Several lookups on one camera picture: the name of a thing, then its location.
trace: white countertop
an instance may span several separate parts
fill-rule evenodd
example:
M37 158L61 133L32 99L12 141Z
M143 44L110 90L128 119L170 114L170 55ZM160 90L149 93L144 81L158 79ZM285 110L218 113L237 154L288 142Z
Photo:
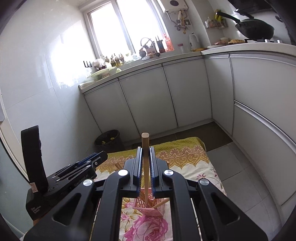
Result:
M101 79L97 82L90 82L90 83L83 83L80 84L79 90L82 93L85 93L101 84L104 84L110 80L113 80L115 78L118 78L120 76L123 76L125 74L129 74L131 72L147 68L153 65L162 64L165 62L170 62L178 59L183 58L190 58L190 57L196 57L196 56L202 56L202 55L208 55L208 54L215 54L215 53L225 53L225 52L234 52L234 51L267 51L267 52L274 52L274 53L282 53L287 54L296 57L296 46L289 45L289 44L280 44L280 43L244 43L244 44L236 44L236 45L228 45L223 47L218 47L214 49L208 49L201 52L193 52L193 53L185 53L185 54L179 54L174 56L169 56L165 58L159 58L153 61L149 62L143 62L142 64L139 64L137 66L128 68L126 70L123 70L119 73L113 74L111 76L108 76L104 79Z

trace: black frying pan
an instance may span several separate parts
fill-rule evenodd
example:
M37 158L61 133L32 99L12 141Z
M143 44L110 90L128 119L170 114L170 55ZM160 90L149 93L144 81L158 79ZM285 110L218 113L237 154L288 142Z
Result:
M248 18L244 20L239 20L227 13L216 12L217 15L220 15L225 18L230 18L235 21L237 24L235 27L248 39L257 41L258 39L271 39L274 35L273 26L268 23L254 18L252 15L244 12L239 12L241 15L245 15Z

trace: window pane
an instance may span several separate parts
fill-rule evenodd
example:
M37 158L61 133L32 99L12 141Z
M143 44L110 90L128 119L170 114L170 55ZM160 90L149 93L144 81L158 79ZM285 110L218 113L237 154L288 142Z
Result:
M154 41L158 49L155 37L162 39L163 36L146 0L117 0L117 4L136 53L142 48L140 40L143 37Z
M94 31L104 56L129 51L120 23L111 3L91 13Z

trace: perforated basket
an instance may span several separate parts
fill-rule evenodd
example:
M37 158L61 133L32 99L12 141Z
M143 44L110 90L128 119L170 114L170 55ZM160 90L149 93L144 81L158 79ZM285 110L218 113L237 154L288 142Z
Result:
M152 195L152 191L149 188L148 190L148 199L153 203L154 197ZM163 198L156 199L156 202L154 205L157 203L160 203L163 200ZM161 205L158 208L151 208L151 207L146 207L145 205L145 200L142 200L140 197L137 197L133 204L133 209L139 210L141 213L147 216L158 216L158 217L163 217L164 210L165 210L165 205Z

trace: silver screw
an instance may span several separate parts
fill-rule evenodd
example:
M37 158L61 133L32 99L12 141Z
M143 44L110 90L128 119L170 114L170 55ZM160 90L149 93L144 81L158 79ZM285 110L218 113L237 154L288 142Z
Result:
M128 174L128 170L121 169L118 171L118 175L120 176L126 176Z
M91 179L85 179L83 181L83 185L85 185L85 186L90 186L92 183L93 183L93 181Z
M173 172L172 170L170 170L170 169L165 170L163 173L164 173L165 175L167 175L167 176L171 176L171 175L174 174L174 172Z
M200 179L200 184L201 185L204 185L204 186L206 186L206 185L209 185L209 180L208 179L205 179L205 178L203 178L203 179Z

